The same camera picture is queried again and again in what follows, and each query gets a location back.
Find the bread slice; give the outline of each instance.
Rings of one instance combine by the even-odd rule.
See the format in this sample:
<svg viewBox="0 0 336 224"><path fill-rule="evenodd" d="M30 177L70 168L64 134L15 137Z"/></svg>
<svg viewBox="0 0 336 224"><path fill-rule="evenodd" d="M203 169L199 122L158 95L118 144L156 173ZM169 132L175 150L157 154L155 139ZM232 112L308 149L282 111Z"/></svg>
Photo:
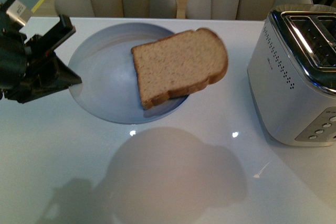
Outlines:
<svg viewBox="0 0 336 224"><path fill-rule="evenodd" d="M228 66L224 43L211 30L187 30L131 49L144 109L204 89Z"/></svg>

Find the silver toaster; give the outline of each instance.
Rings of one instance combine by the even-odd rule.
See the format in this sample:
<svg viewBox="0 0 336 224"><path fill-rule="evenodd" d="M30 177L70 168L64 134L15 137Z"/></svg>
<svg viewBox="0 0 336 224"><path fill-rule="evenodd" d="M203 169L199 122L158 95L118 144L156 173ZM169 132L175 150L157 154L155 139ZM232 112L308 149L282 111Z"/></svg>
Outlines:
<svg viewBox="0 0 336 224"><path fill-rule="evenodd" d="M282 5L264 24L247 67L260 122L295 146L336 142L336 9Z"/></svg>

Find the white tabletop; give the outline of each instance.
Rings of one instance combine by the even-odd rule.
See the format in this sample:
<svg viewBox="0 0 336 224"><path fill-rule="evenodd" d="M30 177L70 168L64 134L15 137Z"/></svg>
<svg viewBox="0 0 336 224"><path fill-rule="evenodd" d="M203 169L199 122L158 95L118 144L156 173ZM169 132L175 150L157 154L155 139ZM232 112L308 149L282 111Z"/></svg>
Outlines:
<svg viewBox="0 0 336 224"><path fill-rule="evenodd" d="M263 22L73 18L56 53L68 64L93 33L124 22L208 27L229 68L172 114L115 124L68 90L0 101L0 223L334 223L336 146L290 147L262 131L246 68ZM32 18L44 34L58 18Z"/></svg>

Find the white plate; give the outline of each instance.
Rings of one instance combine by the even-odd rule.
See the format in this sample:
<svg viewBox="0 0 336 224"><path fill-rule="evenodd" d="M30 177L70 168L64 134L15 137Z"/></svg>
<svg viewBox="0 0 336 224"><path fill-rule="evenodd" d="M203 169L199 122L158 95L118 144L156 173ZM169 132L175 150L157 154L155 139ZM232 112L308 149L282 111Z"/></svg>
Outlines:
<svg viewBox="0 0 336 224"><path fill-rule="evenodd" d="M69 68L82 79L69 88L71 95L89 113L114 123L139 124L170 114L187 96L144 110L131 48L172 34L145 23L120 24L93 34L70 59Z"/></svg>

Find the toaster vent holes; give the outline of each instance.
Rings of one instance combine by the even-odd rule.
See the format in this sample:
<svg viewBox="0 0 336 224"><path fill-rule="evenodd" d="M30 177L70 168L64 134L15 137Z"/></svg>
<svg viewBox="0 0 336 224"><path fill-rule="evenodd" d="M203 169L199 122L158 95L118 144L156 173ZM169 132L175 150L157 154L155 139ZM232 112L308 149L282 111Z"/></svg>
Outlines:
<svg viewBox="0 0 336 224"><path fill-rule="evenodd" d="M269 33L266 29L266 27L264 27L264 36L266 38L266 42L267 45L271 51L271 54L273 56L273 59L276 63L276 65L278 65L278 69L280 70L280 73L283 75L284 80L286 81L286 83L289 85L289 89L294 89L294 83L293 81L290 79L290 76L288 75L288 72L285 70L284 65L282 64L282 61L280 59L280 57L278 56L278 53L270 39Z"/></svg>

